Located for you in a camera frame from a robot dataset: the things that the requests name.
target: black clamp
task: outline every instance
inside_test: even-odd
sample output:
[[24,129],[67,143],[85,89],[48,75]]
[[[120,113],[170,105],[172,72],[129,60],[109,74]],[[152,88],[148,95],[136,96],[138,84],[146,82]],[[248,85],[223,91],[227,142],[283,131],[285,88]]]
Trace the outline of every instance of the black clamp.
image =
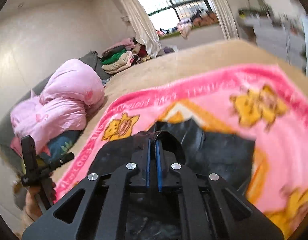
[[35,196],[42,213],[46,212],[53,201],[50,198],[52,182],[49,179],[51,172],[61,167],[63,164],[74,159],[73,153],[63,155],[60,159],[55,160],[43,167],[38,167],[36,160],[35,142],[28,135],[21,139],[23,161],[25,164],[25,175],[21,177],[21,183],[24,187],[40,186],[41,190]]

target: black bracket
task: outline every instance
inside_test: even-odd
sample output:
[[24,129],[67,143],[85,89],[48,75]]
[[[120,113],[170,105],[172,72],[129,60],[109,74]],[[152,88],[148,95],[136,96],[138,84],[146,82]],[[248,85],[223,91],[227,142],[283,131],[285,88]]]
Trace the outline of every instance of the black bracket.
[[27,228],[22,239],[124,239],[130,193],[153,190],[175,196],[183,240],[284,239],[280,229],[223,178],[193,173],[160,139],[149,140],[112,174],[86,176]]
[[40,192],[35,196],[42,213],[46,212],[53,201],[50,198],[52,190],[52,182],[49,179],[50,173],[61,167],[63,164],[74,159],[73,153],[63,155],[60,159],[55,160],[48,165],[38,167],[36,160],[35,142],[28,135],[21,139],[22,154],[25,164],[25,175],[21,177],[21,182],[24,187],[39,186]]

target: sheer curtain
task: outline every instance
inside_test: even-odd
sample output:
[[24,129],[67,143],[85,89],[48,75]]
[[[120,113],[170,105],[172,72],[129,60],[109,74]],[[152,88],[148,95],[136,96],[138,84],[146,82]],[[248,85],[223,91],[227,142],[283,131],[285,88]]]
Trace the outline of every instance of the sheer curtain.
[[238,38],[238,32],[227,0],[212,0],[225,39]]
[[136,40],[146,46],[147,54],[156,57],[161,50],[156,30],[138,0],[120,0],[136,33]]

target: blue strip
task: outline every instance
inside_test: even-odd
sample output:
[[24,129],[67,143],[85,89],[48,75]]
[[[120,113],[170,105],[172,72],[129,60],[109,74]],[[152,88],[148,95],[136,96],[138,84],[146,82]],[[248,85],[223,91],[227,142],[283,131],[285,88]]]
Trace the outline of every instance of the blue strip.
[[156,167],[157,167],[157,184],[158,184],[158,191],[162,191],[162,168],[161,168],[161,159],[159,156],[159,141],[156,141]]
[[146,187],[150,187],[150,161],[151,161],[151,140],[149,139],[149,148],[147,150],[147,164],[146,164]]

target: pink blanket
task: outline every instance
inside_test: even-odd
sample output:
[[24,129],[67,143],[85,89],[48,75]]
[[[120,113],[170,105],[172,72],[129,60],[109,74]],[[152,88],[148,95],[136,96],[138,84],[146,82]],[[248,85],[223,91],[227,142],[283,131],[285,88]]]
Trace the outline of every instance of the pink blanket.
[[[19,103],[11,111],[17,138],[31,135],[36,152],[66,130],[83,130],[86,115],[104,101],[104,88],[96,72],[78,59],[66,61],[51,76],[40,96]],[[18,142],[13,148],[21,154]]]
[[246,196],[288,238],[308,211],[308,100],[277,66],[223,68],[120,97],[58,182],[57,198],[86,176],[106,142],[189,118],[205,131],[256,140]]

